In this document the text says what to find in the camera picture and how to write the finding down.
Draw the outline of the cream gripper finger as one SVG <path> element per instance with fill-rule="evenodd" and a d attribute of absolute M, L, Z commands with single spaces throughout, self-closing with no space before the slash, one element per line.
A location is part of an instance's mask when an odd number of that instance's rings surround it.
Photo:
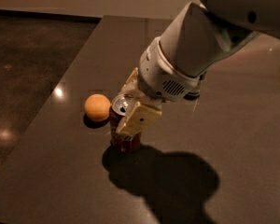
<path fill-rule="evenodd" d="M 147 105 L 137 101 L 128 108 L 126 115 L 120 120 L 116 133 L 133 137 L 155 122 L 161 114 L 160 106 Z"/>
<path fill-rule="evenodd" d="M 137 67 L 135 67 L 134 70 L 130 73 L 129 77 L 125 81 L 119 93 L 130 94 L 130 95 L 137 95 L 139 93 Z"/>

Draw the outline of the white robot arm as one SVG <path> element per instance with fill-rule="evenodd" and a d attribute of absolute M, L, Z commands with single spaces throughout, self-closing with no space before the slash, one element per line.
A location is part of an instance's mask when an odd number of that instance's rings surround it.
<path fill-rule="evenodd" d="M 161 104 L 196 98 L 207 68 L 263 33 L 280 39 L 280 0 L 190 2 L 143 52 L 122 87 L 116 133 L 134 136 L 161 116 Z"/>

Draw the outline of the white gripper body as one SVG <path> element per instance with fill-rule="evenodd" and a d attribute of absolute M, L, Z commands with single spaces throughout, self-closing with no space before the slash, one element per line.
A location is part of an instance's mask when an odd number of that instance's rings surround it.
<path fill-rule="evenodd" d="M 161 49 L 161 38 L 157 36 L 142 53 L 138 66 L 138 86 L 147 96 L 163 101 L 175 102 L 193 90 L 199 77 L 206 70 L 206 63 L 189 60 L 183 68 L 174 67 Z"/>

